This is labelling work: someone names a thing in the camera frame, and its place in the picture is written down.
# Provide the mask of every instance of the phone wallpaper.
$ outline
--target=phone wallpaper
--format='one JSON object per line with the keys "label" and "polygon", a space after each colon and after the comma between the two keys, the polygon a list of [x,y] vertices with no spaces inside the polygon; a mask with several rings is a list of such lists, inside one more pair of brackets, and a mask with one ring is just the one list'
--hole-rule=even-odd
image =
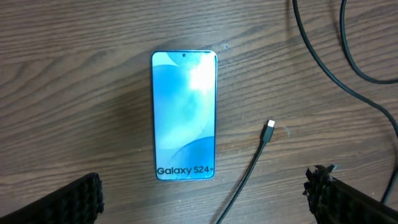
{"label": "phone wallpaper", "polygon": [[216,63],[214,52],[152,55],[155,171],[160,180],[215,174]]}

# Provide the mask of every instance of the brown wood tabletop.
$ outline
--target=brown wood tabletop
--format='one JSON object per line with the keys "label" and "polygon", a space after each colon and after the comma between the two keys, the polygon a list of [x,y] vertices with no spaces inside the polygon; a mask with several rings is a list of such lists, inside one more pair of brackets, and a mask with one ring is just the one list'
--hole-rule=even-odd
{"label": "brown wood tabletop", "polygon": [[[341,50],[339,0],[299,0],[315,50],[352,89],[398,118],[398,85],[359,78]],[[398,77],[398,2],[350,0],[346,33],[362,71]],[[219,58],[216,177],[161,182],[153,166],[150,55]],[[211,223],[242,176],[262,125],[273,141],[223,223],[315,223],[305,171],[379,200],[398,140],[378,110],[312,59],[290,0],[2,0],[0,217],[89,172],[103,180],[100,223]],[[388,206],[398,209],[398,186]]]}

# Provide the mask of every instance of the metal connector tip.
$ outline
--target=metal connector tip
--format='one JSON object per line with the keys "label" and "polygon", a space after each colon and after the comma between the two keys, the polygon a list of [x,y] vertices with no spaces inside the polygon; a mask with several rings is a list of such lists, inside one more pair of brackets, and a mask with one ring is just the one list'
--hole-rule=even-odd
{"label": "metal connector tip", "polygon": [[268,125],[268,127],[274,127],[274,125],[275,125],[275,121],[273,121],[273,120],[268,120],[268,123],[267,123],[267,125]]}

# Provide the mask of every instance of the cord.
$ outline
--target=cord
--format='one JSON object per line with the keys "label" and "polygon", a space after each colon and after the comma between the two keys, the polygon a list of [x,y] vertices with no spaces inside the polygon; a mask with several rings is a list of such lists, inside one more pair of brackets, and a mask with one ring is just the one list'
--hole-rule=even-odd
{"label": "cord", "polygon": [[244,173],[243,178],[238,185],[238,188],[236,189],[234,195],[232,196],[232,199],[229,201],[228,205],[225,207],[223,213],[218,218],[216,224],[220,224],[223,221],[224,217],[226,216],[226,214],[228,213],[228,211],[234,204],[235,200],[237,199],[239,193],[241,193],[244,185],[246,184],[246,182],[248,181],[248,179],[250,177],[251,172],[254,169],[254,166],[256,165],[257,161],[260,158],[262,150],[265,148],[267,142],[269,142],[271,140],[272,133],[274,132],[274,125],[275,125],[275,121],[273,121],[273,120],[268,120],[267,124],[264,125],[262,132],[261,132],[261,136],[260,136],[259,148],[258,148],[257,152],[255,153],[255,155],[253,156],[253,159],[250,162],[248,169]]}
{"label": "cord", "polygon": [[[391,114],[384,109],[382,106],[378,105],[377,103],[367,99],[366,97],[360,95],[359,93],[356,93],[354,90],[348,88],[344,83],[342,83],[341,81],[339,81],[339,79],[337,79],[334,74],[332,74],[329,69],[326,67],[326,65],[321,61],[321,59],[319,58],[319,56],[317,55],[317,53],[315,52],[315,50],[313,49],[302,24],[301,18],[300,18],[300,13],[299,13],[299,7],[297,6],[297,0],[293,0],[293,9],[294,9],[294,15],[296,17],[296,21],[297,21],[297,25],[298,25],[298,29],[300,30],[301,36],[303,38],[303,41],[305,43],[305,45],[307,46],[308,51],[310,51],[312,57],[314,58],[314,60],[317,62],[317,64],[319,65],[319,67],[326,73],[326,75],[334,82],[336,83],[336,85],[338,85],[340,88],[342,88],[344,91],[346,91],[347,93],[349,93],[350,95],[352,95],[353,97],[371,105],[372,107],[378,109],[379,111],[381,111],[390,121],[390,123],[392,124],[392,127],[394,128],[394,131],[396,133],[396,136],[398,138],[398,125],[397,122],[395,121],[395,119],[391,116]],[[387,185],[387,189],[384,192],[384,195],[381,199],[381,203],[385,204],[387,202],[387,199],[394,187],[394,183],[396,181],[396,179],[398,178],[398,164],[396,165],[396,167],[394,168],[394,171],[392,172],[391,178],[389,180],[389,183]]]}
{"label": "cord", "polygon": [[345,30],[345,23],[344,23],[344,18],[345,18],[345,10],[346,10],[346,3],[347,0],[342,0],[341,1],[341,7],[340,7],[340,37],[341,37],[341,43],[343,44],[343,51],[344,54],[346,55],[347,61],[351,68],[363,79],[366,81],[369,81],[371,83],[376,83],[376,84],[394,84],[398,83],[398,79],[393,79],[393,80],[377,80],[375,78],[367,76],[365,73],[363,73],[355,64],[353,56],[351,56],[351,53],[349,52],[348,44],[347,44],[347,38],[346,38],[346,30]]}

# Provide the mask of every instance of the phone screen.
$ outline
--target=phone screen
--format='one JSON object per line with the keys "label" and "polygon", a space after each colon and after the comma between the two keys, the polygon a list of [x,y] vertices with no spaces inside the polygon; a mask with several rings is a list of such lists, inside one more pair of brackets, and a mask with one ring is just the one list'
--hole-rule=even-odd
{"label": "phone screen", "polygon": [[158,179],[214,177],[216,89],[214,52],[152,54],[154,156]]}

